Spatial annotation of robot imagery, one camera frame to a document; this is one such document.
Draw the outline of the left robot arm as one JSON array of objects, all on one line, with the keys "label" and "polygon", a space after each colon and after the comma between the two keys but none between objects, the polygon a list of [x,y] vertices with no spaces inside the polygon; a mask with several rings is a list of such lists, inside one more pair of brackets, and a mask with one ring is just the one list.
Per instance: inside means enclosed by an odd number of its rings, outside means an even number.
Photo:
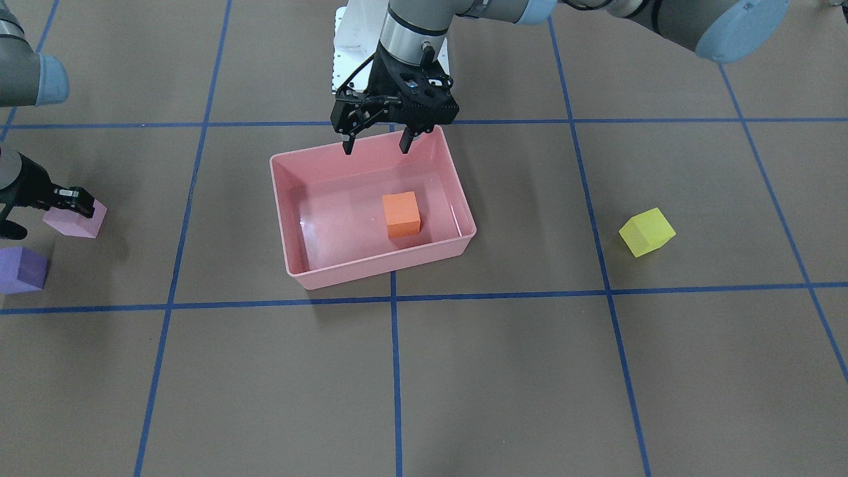
[{"label": "left robot arm", "polygon": [[[454,18],[535,25],[551,17],[555,1],[390,1],[370,56],[364,87],[352,72],[335,91],[330,121],[351,154],[357,136],[378,122],[403,125],[402,153],[421,134],[451,124],[460,107],[453,78],[437,60]],[[788,1],[569,1],[569,8],[602,10],[717,64],[741,60],[775,33]]]}]

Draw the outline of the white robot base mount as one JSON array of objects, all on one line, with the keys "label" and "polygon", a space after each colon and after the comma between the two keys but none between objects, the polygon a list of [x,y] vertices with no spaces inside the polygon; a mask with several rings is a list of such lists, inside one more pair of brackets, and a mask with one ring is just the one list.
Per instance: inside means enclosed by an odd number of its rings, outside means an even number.
[{"label": "white robot base mount", "polygon": [[447,1],[348,1],[333,15],[331,93],[366,90],[378,62],[436,66],[453,16]]}]

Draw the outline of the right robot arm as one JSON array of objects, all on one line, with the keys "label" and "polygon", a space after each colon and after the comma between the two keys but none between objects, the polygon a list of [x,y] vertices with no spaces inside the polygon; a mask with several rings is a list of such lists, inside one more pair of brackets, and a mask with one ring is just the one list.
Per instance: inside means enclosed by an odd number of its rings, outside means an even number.
[{"label": "right robot arm", "polygon": [[[6,3],[1,7],[1,103],[3,107],[57,105],[70,94],[64,65],[54,56],[35,52]],[[63,209],[91,219],[101,206],[82,187],[55,184],[48,172],[19,151],[2,146],[1,235],[5,240],[22,240],[27,229],[9,220],[16,207],[50,211]]]}]

